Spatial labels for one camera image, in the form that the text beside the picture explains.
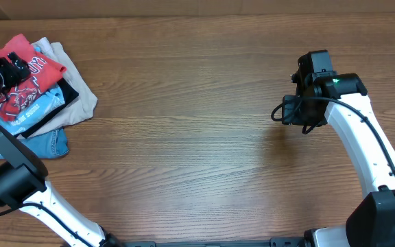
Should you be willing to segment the red t-shirt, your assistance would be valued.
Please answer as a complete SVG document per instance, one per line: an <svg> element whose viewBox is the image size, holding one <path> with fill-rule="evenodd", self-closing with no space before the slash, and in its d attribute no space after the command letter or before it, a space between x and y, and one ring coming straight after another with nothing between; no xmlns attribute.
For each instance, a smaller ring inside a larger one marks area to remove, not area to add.
<svg viewBox="0 0 395 247"><path fill-rule="evenodd" d="M13 37L0 49L0 58L8 58L11 52L15 52L28 63L30 76L6 94L0 94L0 118L4 121L15 120L22 110L55 86L67 70L62 64L36 51L22 34Z"/></svg>

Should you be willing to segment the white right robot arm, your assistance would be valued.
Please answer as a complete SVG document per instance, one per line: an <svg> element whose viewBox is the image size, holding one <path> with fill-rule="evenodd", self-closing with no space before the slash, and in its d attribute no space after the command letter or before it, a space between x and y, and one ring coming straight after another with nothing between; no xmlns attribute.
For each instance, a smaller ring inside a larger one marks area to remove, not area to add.
<svg viewBox="0 0 395 247"><path fill-rule="evenodd" d="M395 246L395 151L380 127L360 78L334 71L297 72L295 95L279 108L283 124L303 133L329 124L356 170L363 200L343 226L309 231L305 246Z"/></svg>

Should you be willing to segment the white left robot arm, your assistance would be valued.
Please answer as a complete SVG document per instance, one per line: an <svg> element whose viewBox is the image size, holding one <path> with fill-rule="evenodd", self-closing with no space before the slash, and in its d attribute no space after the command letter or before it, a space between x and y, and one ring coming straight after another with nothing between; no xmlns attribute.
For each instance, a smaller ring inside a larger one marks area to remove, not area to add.
<svg viewBox="0 0 395 247"><path fill-rule="evenodd" d="M0 91L19 82L29 65L16 53L0 58ZM120 246L121 242L74 209L51 185L44 163L0 125L0 207L20 210L59 235L70 246Z"/></svg>

